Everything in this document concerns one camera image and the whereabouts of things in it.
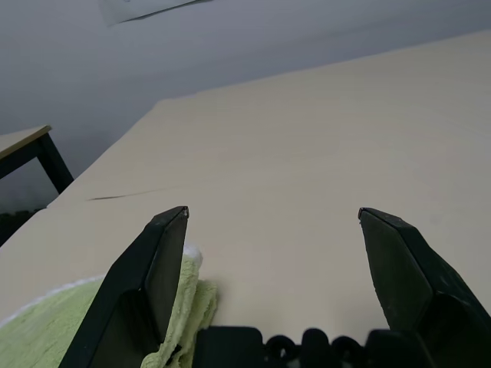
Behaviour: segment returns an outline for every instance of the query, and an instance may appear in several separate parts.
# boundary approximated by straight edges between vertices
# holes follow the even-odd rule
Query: beige table surface
[[[26,146],[33,140],[43,136],[51,130],[49,125],[37,126],[10,134],[0,135],[0,159],[12,154],[19,148]]]
[[[484,32],[157,104],[0,248],[0,319],[105,272],[175,205],[216,324],[386,327],[360,206],[417,226],[490,311],[490,65]]]

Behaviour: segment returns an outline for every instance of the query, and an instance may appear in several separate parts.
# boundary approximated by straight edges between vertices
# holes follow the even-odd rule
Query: light green cloth
[[[57,368],[101,282],[50,296],[0,328],[0,368]],[[214,283],[198,280],[196,263],[184,255],[166,340],[142,367],[164,367],[179,344],[181,350],[167,366],[190,368],[196,332],[211,323],[216,298]]]

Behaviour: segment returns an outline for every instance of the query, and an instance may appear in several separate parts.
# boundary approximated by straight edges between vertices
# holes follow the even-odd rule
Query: white wall
[[[0,133],[51,124],[75,176],[163,98],[491,24],[487,0],[213,0],[111,28],[97,0],[0,7]],[[56,196],[34,162],[0,193],[0,212]]]

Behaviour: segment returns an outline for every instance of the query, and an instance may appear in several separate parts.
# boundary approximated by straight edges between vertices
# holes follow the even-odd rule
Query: wooden table
[[[158,103],[0,248],[0,320],[190,210],[218,325],[364,343],[387,323],[358,209],[399,215],[491,311],[491,32]]]
[[[49,136],[49,125],[0,136],[0,178],[38,158],[58,193],[73,181],[70,171]]]

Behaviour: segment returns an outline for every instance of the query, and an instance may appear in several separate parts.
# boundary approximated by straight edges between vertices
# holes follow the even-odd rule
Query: paper
[[[129,21],[195,0],[99,0],[102,16],[108,25]]]

